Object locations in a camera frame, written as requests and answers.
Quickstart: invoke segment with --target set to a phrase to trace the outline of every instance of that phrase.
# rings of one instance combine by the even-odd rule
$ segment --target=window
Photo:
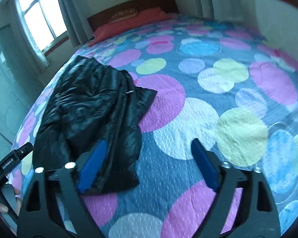
[[[39,49],[49,49],[67,31],[58,0],[19,0],[26,24]]]

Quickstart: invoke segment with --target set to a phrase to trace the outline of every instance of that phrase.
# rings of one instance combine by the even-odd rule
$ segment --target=blue gripper pad
[[[207,151],[198,139],[192,141],[191,152],[205,183],[217,192],[220,186],[219,170],[217,170],[220,163],[219,159],[213,152]]]
[[[105,140],[100,141],[96,148],[94,148],[94,151],[90,155],[89,159],[80,170],[77,189],[81,193],[91,188],[94,179],[105,159],[107,148],[107,142]]]

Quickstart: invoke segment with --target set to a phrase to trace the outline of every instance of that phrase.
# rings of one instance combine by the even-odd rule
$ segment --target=puffer jacket
[[[54,170],[77,162],[78,182],[89,183],[81,186],[83,194],[136,187],[138,123],[156,93],[134,86],[125,70],[78,56],[58,80],[42,117],[33,149],[34,168]]]

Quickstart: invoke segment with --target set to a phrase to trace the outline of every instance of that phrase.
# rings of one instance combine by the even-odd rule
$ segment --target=metal screw
[[[224,168],[229,169],[229,168],[231,168],[231,163],[224,161],[224,162],[221,163],[221,166],[223,166]]]
[[[258,173],[258,174],[261,173],[261,169],[260,169],[259,167],[254,167],[254,168],[253,168],[253,171],[254,171],[255,173]]]
[[[76,163],[75,162],[69,162],[65,165],[65,168],[66,169],[72,169],[76,166]]]
[[[43,173],[43,171],[44,171],[44,168],[43,167],[38,167],[37,169],[35,169],[35,173],[36,174],[40,174],[40,173]]]

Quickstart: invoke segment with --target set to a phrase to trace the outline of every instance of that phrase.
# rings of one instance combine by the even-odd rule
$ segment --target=red pillow
[[[167,20],[170,18],[172,18],[172,16],[167,15],[159,7],[141,11],[137,17],[115,23],[107,23],[98,27],[93,34],[95,39],[93,39],[88,46],[91,47],[94,44],[104,41],[110,37],[119,35],[129,29],[138,28],[151,22]]]

